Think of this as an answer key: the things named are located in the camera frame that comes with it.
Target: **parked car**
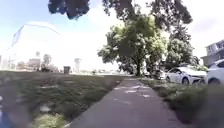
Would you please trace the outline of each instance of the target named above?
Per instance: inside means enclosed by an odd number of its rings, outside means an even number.
[[[162,70],[155,70],[153,76],[157,80],[162,80],[166,78],[165,72]]]
[[[193,67],[176,67],[166,73],[166,81],[181,84],[194,84],[206,76],[205,71],[197,71]]]
[[[53,71],[48,67],[42,67],[41,72],[53,72]]]
[[[224,59],[218,60],[209,66],[205,83],[224,85]]]

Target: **concrete sidewalk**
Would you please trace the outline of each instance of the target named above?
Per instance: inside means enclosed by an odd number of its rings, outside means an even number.
[[[183,128],[149,87],[124,80],[70,125],[71,128]]]

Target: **bush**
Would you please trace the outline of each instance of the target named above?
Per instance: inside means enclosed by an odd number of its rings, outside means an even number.
[[[169,107],[176,112],[182,123],[192,123],[205,98],[205,90],[200,87],[186,87],[167,97]]]
[[[45,114],[34,121],[34,128],[64,128],[66,122],[63,116]]]
[[[92,75],[96,75],[96,70],[93,70],[92,71]]]

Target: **overexposed sky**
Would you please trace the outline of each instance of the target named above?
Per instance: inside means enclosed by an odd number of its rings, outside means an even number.
[[[145,12],[148,11],[148,9],[144,9],[144,5],[145,2],[150,2],[151,0],[135,1],[143,7]],[[224,30],[224,16],[222,16],[222,12],[224,12],[224,8],[222,7],[224,1],[215,0],[214,2],[212,0],[183,0],[183,2],[185,5],[187,5],[188,10],[193,17],[193,22],[189,25],[189,33],[192,35],[191,44],[195,48],[194,54],[198,57],[204,56],[206,55],[205,46],[224,38],[222,34]],[[100,68],[117,68],[117,66],[112,66],[111,64],[103,64],[101,58],[97,56],[97,50],[106,44],[105,34],[109,31],[109,28],[112,25],[121,23],[116,19],[114,12],[110,17],[104,13],[101,6],[101,0],[95,0],[94,6],[92,5],[92,8],[88,14],[80,18],[78,21],[70,21],[66,16],[60,16],[59,14],[49,15],[48,13],[49,12],[47,9],[45,11],[41,11],[40,14],[43,14],[44,16],[46,15],[47,18],[41,17],[40,19],[38,19],[36,15],[32,17],[32,14],[30,14],[29,19],[27,16],[22,17],[21,15],[19,19],[21,21],[20,24],[17,24],[17,27],[13,28],[11,27],[12,25],[7,26],[7,22],[4,22],[4,24],[1,23],[1,25],[4,25],[1,27],[2,31],[4,30],[4,33],[0,32],[0,37],[2,36],[0,38],[0,53],[3,53],[3,51],[5,51],[5,49],[11,45],[12,36],[16,30],[18,30],[19,26],[22,26],[23,24],[30,21],[41,21],[53,24],[57,31],[62,35],[62,40],[56,41],[57,44],[55,44],[58,45],[57,47],[61,48],[61,50],[59,51],[58,49],[51,49],[55,53],[66,55],[64,61],[61,61],[60,63],[71,64],[74,62],[74,58],[77,57],[82,59],[82,69],[92,70]],[[27,35],[31,36],[34,35],[34,33],[32,30],[30,30],[30,33],[27,32]]]

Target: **building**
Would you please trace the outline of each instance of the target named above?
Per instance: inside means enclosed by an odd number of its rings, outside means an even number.
[[[80,63],[81,63],[81,58],[75,58],[75,66],[73,68],[73,72],[75,73],[80,72]]]
[[[207,55],[201,57],[205,66],[211,65],[217,60],[224,59],[224,40],[207,46],[206,52]]]
[[[61,34],[56,28],[45,22],[29,22],[24,24],[14,35],[12,44],[2,55],[1,70],[15,70],[19,62],[27,65],[40,63],[44,54],[49,54],[52,64],[58,65],[63,59],[60,52],[62,44]]]

